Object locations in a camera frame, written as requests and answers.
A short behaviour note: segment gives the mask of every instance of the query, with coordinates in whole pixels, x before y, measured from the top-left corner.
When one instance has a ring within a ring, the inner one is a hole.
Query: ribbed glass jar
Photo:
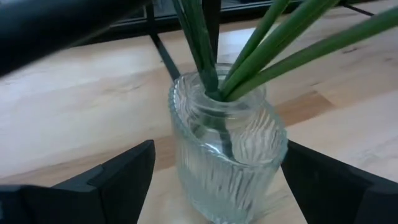
[[[229,68],[217,65],[220,80]],[[265,90],[219,102],[205,95],[197,73],[189,73],[171,87],[169,106],[178,176],[192,205],[215,224],[249,223],[261,214],[287,152],[284,125]]]

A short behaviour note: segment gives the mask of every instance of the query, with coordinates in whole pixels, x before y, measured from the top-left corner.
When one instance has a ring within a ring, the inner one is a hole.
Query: green leaf
[[[195,61],[195,65],[197,66],[198,71],[203,70],[201,58],[200,58],[199,53],[197,52],[196,43],[194,43],[194,41],[192,39],[190,24],[188,22],[188,19],[185,17],[185,14],[181,8],[180,0],[172,0],[172,1],[173,1],[173,5],[175,8],[175,12],[177,13],[178,19],[180,21],[182,30],[184,31],[185,38],[187,39],[189,48],[191,50],[193,60]]]
[[[307,0],[267,37],[221,87],[229,95],[240,83],[261,71],[339,0]]]
[[[261,71],[255,77],[238,86],[230,95],[228,101],[234,101],[259,85],[278,77],[286,72],[298,68],[324,55],[342,49],[358,41],[398,26],[398,7],[382,12],[349,29],[321,40],[303,50],[300,50],[280,62]]]
[[[215,59],[201,3],[199,0],[173,0],[173,4],[206,94],[215,100],[220,100]]]
[[[258,23],[256,29],[250,36],[248,42],[243,47],[241,53],[233,64],[231,70],[229,71],[228,76],[224,81],[226,81],[235,71],[236,69],[243,63],[243,61],[256,49],[256,47],[260,44],[263,38],[269,32],[269,29],[278,19],[278,17],[283,13],[289,4],[290,0],[275,0],[271,7],[268,9],[264,17]]]

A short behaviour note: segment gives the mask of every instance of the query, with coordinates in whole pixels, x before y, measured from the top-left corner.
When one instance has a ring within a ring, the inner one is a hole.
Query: wooden table
[[[397,3],[359,7],[377,13]],[[278,59],[364,19],[333,9]],[[219,62],[233,62],[255,24],[222,26]],[[182,33],[160,37],[180,71],[192,70]],[[291,140],[398,181],[397,70],[394,29],[269,82],[268,100]],[[185,201],[175,173],[170,84],[149,37],[64,50],[0,80],[0,183],[51,186],[155,139],[155,173],[139,223],[207,223]],[[268,193],[259,223],[305,223],[281,172]]]

